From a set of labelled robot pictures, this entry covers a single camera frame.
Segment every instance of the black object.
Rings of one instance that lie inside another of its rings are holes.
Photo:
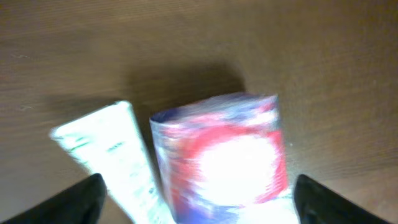
[[[95,224],[105,195],[94,174],[3,224]],[[306,175],[297,179],[294,202],[301,224],[389,224]]]
[[[95,224],[105,195],[101,174],[94,174],[3,224]]]
[[[303,174],[294,202],[301,224],[388,224]]]

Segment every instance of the wood grain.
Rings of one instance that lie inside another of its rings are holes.
[[[50,128],[131,100],[147,117],[279,94],[291,183],[306,173],[398,222],[398,4],[343,0],[3,1],[0,220],[87,174]],[[102,223],[129,223],[108,200]]]

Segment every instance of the packaging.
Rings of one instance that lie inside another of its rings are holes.
[[[297,222],[276,96],[216,96],[150,123],[177,223]]]
[[[89,173],[136,224],[175,223],[156,188],[146,147],[127,101],[54,128],[50,137]]]

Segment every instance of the brown surface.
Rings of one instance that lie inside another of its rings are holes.
[[[47,134],[114,98],[139,117],[278,93],[290,179],[398,222],[396,1],[2,1],[0,220],[84,178]],[[147,134],[146,119],[141,120]],[[129,223],[108,200],[101,223]]]

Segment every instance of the cylindrical container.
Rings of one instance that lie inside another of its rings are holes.
[[[288,187],[276,96],[216,96],[150,123],[177,223],[244,223]]]

